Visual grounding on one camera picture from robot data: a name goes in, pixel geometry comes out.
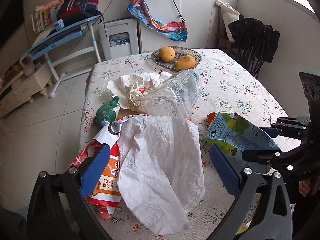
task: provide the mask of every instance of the wooden chair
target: wooden chair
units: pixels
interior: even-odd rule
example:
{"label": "wooden chair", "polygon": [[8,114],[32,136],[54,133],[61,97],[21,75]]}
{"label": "wooden chair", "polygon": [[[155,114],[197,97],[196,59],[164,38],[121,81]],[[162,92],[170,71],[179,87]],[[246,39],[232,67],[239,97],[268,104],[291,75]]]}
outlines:
{"label": "wooden chair", "polygon": [[[217,6],[218,7],[218,30],[217,30],[217,34],[215,35],[216,36],[216,48],[217,49],[226,49],[227,50],[227,55],[230,55],[230,53],[232,53],[232,49],[236,49],[236,43],[235,42],[231,42],[229,41],[229,38],[227,35],[221,35],[220,34],[220,30],[221,30],[221,22],[223,23],[223,19],[222,19],[222,15],[221,15],[221,7],[220,6]],[[227,44],[228,46],[227,47],[219,47],[219,41],[222,40],[224,41],[225,44]]]}

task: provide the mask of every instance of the backpack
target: backpack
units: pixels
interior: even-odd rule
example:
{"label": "backpack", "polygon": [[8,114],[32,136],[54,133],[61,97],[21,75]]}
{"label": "backpack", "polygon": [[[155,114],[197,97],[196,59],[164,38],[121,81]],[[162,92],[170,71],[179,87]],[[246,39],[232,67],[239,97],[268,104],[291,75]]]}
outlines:
{"label": "backpack", "polygon": [[95,15],[102,16],[97,10],[99,0],[64,0],[59,8],[57,20],[62,19],[64,26],[85,20]]}

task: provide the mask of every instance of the person's hand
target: person's hand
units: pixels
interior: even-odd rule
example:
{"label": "person's hand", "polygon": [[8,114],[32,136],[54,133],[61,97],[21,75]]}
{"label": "person's hand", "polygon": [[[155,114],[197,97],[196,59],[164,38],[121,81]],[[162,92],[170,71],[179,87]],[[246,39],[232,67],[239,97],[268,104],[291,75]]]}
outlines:
{"label": "person's hand", "polygon": [[310,179],[299,181],[299,192],[305,197],[310,191]]}

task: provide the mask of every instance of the pink object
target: pink object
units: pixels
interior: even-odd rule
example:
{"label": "pink object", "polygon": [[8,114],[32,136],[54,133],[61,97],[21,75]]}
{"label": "pink object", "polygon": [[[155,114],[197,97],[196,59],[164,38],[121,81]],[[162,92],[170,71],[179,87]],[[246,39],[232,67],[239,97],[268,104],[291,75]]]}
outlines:
{"label": "pink object", "polygon": [[56,7],[60,3],[62,3],[60,0],[56,0],[56,1],[53,1],[51,3],[48,3],[47,5],[44,6],[44,10],[46,10],[46,11],[50,10],[52,7]]}
{"label": "pink object", "polygon": [[146,88],[145,87],[139,88],[139,91],[143,94],[146,91]]}

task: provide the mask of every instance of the white appliance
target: white appliance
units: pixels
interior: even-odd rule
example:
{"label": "white appliance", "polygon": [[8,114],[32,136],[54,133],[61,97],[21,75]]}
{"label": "white appliance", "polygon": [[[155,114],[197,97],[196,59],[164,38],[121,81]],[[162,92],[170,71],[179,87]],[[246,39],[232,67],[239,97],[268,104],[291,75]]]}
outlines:
{"label": "white appliance", "polygon": [[99,27],[99,35],[105,60],[139,54],[135,19],[105,22]]}

